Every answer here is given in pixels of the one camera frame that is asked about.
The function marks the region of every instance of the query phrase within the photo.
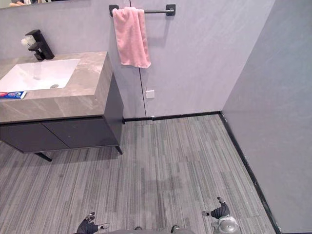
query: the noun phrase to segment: gray carpet tile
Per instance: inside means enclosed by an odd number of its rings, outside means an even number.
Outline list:
[[[274,233],[218,115],[127,122],[121,148],[50,152],[50,163],[1,143],[0,233],[74,233],[95,211],[109,231],[178,224],[212,234],[201,211],[217,196],[243,233]]]

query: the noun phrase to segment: baseboard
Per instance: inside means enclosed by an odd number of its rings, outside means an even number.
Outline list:
[[[249,166],[249,163],[246,160],[246,158],[245,158],[245,156],[243,154],[243,151],[241,150],[237,140],[235,139],[235,136],[234,136],[234,134],[233,134],[233,132],[232,132],[228,122],[226,121],[222,111],[220,112],[219,116],[220,116],[220,119],[222,120],[223,125],[224,125],[226,131],[228,132],[228,134],[229,134],[229,136],[231,138],[231,141],[232,141],[234,147],[236,148],[236,150],[237,150],[237,152],[238,152],[238,154],[239,154],[239,156],[240,156],[240,158],[241,158],[241,160],[242,160],[242,162],[243,162],[243,164],[244,164],[244,166],[245,166],[245,168],[246,168],[246,170],[247,170],[247,172],[248,172],[252,182],[253,182],[253,185],[254,185],[254,187],[255,187],[255,189],[256,189],[256,191],[258,193],[258,196],[259,196],[259,198],[261,200],[261,203],[262,203],[262,205],[264,207],[264,210],[267,213],[267,216],[269,217],[269,220],[270,220],[270,222],[271,222],[271,224],[272,224],[276,234],[283,234],[281,232],[281,230],[280,230],[280,228],[279,228],[279,226],[278,226],[278,224],[277,224],[277,222],[276,222],[276,220],[275,220],[275,218],[274,218],[270,208],[269,208],[269,205],[268,205],[268,203],[267,203],[267,201],[266,201],[266,199],[264,197],[264,194],[263,194],[263,192],[262,192],[262,190],[261,190],[261,188],[260,188],[260,186],[258,184],[258,181],[257,181],[257,179],[256,179],[256,177],[255,177],[251,167]]]
[[[221,113],[221,111],[211,111],[211,112],[201,112],[201,113],[173,115],[173,116],[125,118],[124,121],[125,122],[142,121],[142,120],[152,120],[152,121],[155,121],[155,120],[171,119],[171,118],[187,118],[187,117],[195,117],[195,116],[219,115],[220,113]]]

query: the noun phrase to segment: pink towel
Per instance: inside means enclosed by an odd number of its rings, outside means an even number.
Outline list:
[[[147,47],[144,10],[135,7],[114,9],[113,19],[121,64],[148,68],[151,61]]]

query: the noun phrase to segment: black towel rack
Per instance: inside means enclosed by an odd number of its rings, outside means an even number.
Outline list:
[[[111,17],[113,17],[113,9],[119,9],[118,5],[109,5],[109,13]],[[144,11],[145,14],[159,14],[165,13],[167,16],[175,16],[176,15],[176,5],[175,4],[167,4],[166,10],[156,10],[156,11]]]

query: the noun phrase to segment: cabinet leg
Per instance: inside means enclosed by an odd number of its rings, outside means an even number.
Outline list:
[[[122,155],[122,150],[121,150],[121,148],[117,145],[117,146],[115,146],[115,148],[118,150],[118,152],[120,153],[120,155]]]
[[[44,155],[43,153],[35,153],[35,155],[37,155],[37,156],[39,156],[39,157],[41,157],[41,158],[43,158],[44,160],[47,160],[47,161],[49,161],[49,162],[52,161],[51,158],[47,157],[47,156]]]

